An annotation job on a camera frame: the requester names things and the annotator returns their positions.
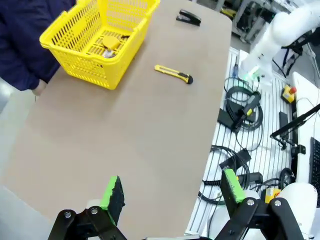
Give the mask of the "person right hand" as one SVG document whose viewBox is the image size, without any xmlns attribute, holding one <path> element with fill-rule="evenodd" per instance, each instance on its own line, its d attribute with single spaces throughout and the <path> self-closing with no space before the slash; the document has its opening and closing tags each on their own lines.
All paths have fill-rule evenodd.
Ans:
<svg viewBox="0 0 320 240">
<path fill-rule="evenodd" d="M 47 86 L 47 83 L 45 81 L 43 81 L 42 79 L 39 80 L 39 83 L 37 85 L 37 87 L 35 89 L 32 90 L 32 93 L 35 96 L 40 96 L 42 94 L 42 92 L 45 90 Z"/>
</svg>

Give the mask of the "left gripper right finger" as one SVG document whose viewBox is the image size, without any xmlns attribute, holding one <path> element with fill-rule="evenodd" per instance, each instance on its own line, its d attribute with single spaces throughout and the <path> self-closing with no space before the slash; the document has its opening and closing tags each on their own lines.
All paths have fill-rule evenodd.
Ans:
<svg viewBox="0 0 320 240">
<path fill-rule="evenodd" d="M 259 229 L 267 240 L 302 240 L 303 234 L 285 198 L 265 203 L 245 197 L 245 192 L 232 169 L 221 176 L 221 192 L 230 219 L 217 235 L 217 240 L 242 240 L 249 229 Z"/>
</svg>

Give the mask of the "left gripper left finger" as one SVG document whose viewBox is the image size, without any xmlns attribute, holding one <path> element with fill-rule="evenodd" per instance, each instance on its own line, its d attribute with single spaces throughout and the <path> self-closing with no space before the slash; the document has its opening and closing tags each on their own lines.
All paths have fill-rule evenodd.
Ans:
<svg viewBox="0 0 320 240">
<path fill-rule="evenodd" d="M 119 176 L 112 176 L 99 205 L 76 213 L 60 211 L 50 231 L 49 240 L 124 240 L 118 221 L 125 196 Z"/>
</svg>

